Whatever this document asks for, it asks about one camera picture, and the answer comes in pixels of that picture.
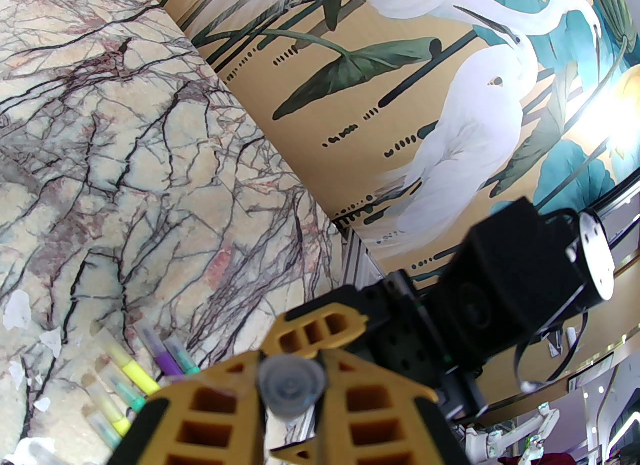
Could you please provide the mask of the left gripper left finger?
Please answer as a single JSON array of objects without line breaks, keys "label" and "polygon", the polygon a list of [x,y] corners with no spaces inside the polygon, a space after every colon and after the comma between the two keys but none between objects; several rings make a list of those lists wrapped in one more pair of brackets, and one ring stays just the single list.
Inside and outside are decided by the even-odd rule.
[{"label": "left gripper left finger", "polygon": [[263,465],[262,351],[245,351],[151,395],[110,465]]}]

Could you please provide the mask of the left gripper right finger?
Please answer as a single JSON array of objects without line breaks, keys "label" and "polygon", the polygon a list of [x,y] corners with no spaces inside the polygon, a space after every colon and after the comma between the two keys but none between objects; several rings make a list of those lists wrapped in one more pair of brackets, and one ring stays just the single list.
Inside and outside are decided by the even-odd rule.
[{"label": "left gripper right finger", "polygon": [[468,465],[434,390],[343,350],[327,373],[316,424],[319,465]]}]

